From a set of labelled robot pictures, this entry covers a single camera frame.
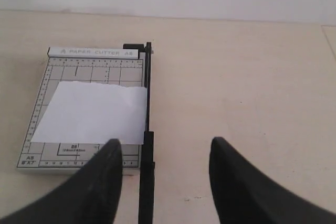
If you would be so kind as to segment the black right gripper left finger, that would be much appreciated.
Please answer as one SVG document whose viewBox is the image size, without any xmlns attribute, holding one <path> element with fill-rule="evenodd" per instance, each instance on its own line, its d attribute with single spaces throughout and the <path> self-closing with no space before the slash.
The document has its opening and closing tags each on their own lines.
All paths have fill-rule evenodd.
<svg viewBox="0 0 336 224">
<path fill-rule="evenodd" d="M 122 172 L 121 144 L 109 140 L 67 181 L 1 223 L 114 223 Z"/>
</svg>

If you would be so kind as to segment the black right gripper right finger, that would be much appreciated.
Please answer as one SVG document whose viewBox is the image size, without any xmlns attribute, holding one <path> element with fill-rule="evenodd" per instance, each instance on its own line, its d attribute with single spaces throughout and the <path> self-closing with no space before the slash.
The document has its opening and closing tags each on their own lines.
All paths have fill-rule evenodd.
<svg viewBox="0 0 336 224">
<path fill-rule="evenodd" d="M 335 214 L 285 189 L 224 138 L 211 143 L 211 191 L 220 223 L 335 223 Z"/>
</svg>

